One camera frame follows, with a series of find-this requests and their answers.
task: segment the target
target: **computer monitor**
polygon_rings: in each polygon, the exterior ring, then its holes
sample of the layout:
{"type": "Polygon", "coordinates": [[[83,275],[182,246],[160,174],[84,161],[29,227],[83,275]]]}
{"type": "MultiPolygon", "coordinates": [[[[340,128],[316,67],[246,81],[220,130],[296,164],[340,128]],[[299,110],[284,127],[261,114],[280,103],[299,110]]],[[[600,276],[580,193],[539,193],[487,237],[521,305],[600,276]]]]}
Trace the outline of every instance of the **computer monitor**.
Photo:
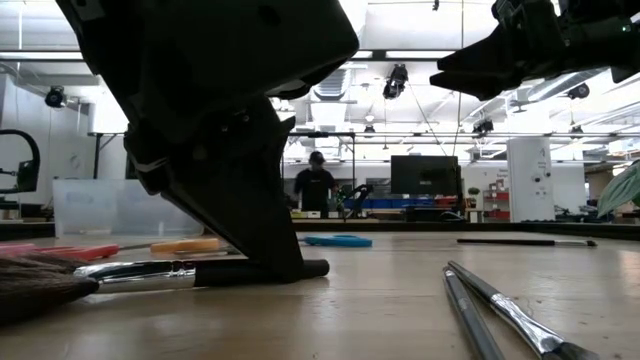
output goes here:
{"type": "Polygon", "coordinates": [[[457,156],[392,156],[393,194],[458,196],[460,168],[457,156]]]}

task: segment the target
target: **person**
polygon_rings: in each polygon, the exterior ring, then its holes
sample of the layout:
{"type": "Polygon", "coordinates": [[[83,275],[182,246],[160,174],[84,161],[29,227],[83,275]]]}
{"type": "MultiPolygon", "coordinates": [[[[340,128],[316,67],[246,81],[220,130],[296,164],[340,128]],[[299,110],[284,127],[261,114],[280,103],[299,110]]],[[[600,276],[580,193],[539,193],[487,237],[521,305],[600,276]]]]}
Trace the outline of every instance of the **person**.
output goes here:
{"type": "Polygon", "coordinates": [[[324,156],[314,151],[309,156],[310,168],[302,170],[296,176],[294,192],[302,194],[302,211],[320,211],[321,217],[329,215],[329,190],[336,192],[338,186],[330,172],[324,169],[324,156]]]}

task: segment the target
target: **black shirt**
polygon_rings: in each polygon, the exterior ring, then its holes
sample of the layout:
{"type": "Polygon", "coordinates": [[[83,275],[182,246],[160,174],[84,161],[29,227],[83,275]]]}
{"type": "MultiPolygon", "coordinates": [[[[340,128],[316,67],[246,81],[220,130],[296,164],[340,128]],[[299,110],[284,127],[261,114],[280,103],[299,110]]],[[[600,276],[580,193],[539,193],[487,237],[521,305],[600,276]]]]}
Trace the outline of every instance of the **black shirt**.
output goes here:
{"type": "Polygon", "coordinates": [[[302,192],[302,210],[326,211],[329,189],[336,185],[336,181],[327,170],[303,170],[296,177],[294,191],[302,192]]]}

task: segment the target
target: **cap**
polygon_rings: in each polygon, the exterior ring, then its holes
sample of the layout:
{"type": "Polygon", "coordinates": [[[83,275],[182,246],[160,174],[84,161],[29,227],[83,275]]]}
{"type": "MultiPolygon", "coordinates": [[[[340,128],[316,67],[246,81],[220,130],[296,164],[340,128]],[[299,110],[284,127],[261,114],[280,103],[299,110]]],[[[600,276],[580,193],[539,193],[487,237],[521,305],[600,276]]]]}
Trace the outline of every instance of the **cap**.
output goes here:
{"type": "Polygon", "coordinates": [[[314,151],[309,155],[309,162],[314,162],[316,164],[324,164],[324,155],[320,151],[314,151]]]}

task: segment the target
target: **leaf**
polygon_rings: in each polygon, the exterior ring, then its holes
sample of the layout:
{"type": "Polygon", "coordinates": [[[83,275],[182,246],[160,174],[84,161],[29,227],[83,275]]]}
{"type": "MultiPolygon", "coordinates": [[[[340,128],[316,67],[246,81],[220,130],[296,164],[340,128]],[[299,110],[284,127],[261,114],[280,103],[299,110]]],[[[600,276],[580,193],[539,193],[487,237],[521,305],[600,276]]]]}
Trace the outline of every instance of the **leaf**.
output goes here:
{"type": "Polygon", "coordinates": [[[603,216],[629,201],[640,204],[640,162],[629,166],[604,188],[598,200],[598,216],[603,216]]]}

